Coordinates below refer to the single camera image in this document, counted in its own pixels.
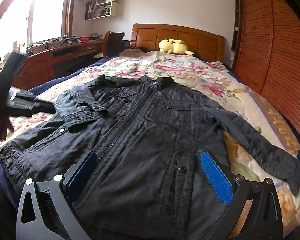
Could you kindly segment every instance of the wooden wardrobe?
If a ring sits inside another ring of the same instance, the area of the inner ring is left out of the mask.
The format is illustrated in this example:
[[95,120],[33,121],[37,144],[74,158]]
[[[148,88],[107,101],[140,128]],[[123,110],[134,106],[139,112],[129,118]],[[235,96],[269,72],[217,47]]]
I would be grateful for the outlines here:
[[300,133],[300,20],[284,0],[239,0],[234,69]]

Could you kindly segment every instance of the wooden chair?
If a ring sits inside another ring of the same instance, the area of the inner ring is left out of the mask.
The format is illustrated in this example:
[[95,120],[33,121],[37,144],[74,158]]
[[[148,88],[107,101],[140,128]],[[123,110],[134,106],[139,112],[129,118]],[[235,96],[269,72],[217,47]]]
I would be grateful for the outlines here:
[[124,33],[113,33],[110,31],[106,33],[102,45],[103,57],[115,55],[125,46],[125,43],[122,40],[124,35]]

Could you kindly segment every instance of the window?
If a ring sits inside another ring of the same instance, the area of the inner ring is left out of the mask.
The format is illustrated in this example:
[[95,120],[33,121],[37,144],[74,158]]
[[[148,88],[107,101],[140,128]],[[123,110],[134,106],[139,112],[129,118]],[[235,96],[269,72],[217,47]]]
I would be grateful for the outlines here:
[[14,0],[0,20],[0,57],[13,42],[31,46],[62,37],[64,0]]

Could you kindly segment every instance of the floral bedspread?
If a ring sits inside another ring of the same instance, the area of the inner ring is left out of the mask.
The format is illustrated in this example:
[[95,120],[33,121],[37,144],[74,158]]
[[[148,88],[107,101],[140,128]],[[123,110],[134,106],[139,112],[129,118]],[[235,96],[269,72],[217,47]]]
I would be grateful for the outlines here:
[[[170,76],[175,82],[200,91],[217,101],[226,110],[241,116],[269,142],[286,150],[289,154],[296,157],[300,149],[295,136],[280,114],[263,97],[238,83],[228,73],[222,62],[204,63],[188,55],[177,56],[158,51],[145,53],[137,49],[128,49],[119,57],[101,66],[86,68],[79,75],[53,86],[42,93],[39,98],[53,100],[63,91],[102,74],[125,78],[148,75],[151,79]],[[10,133],[7,140],[13,139],[50,117],[51,115],[37,114],[28,119],[21,117],[14,119],[16,131]],[[263,181],[269,177],[274,181],[281,206],[283,233],[287,235],[300,224],[300,191],[297,196],[293,196],[286,182],[267,174],[226,132],[225,141],[234,174],[242,174],[248,180]],[[250,205],[251,202],[247,201],[233,235],[240,232]]]

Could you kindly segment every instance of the snap button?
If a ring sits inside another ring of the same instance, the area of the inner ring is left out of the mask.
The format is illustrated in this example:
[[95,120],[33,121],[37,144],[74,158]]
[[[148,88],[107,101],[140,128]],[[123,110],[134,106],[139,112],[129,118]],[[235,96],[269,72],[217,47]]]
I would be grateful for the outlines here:
[[185,173],[187,171],[187,168],[185,166],[178,167],[178,171]]

